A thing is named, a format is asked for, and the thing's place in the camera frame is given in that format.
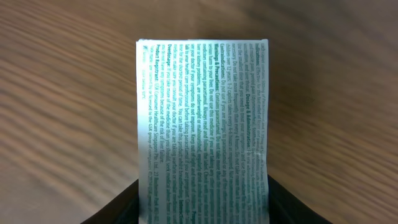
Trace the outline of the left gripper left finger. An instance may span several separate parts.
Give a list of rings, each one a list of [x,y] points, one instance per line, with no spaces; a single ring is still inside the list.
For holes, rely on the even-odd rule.
[[[139,180],[81,224],[138,224]]]

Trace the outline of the white green medicine box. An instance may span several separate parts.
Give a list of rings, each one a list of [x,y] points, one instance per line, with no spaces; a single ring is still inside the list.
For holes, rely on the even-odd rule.
[[[268,223],[269,45],[139,40],[141,223]]]

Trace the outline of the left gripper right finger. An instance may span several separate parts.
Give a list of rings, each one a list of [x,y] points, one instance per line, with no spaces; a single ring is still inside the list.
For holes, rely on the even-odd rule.
[[[268,175],[270,224],[331,224]]]

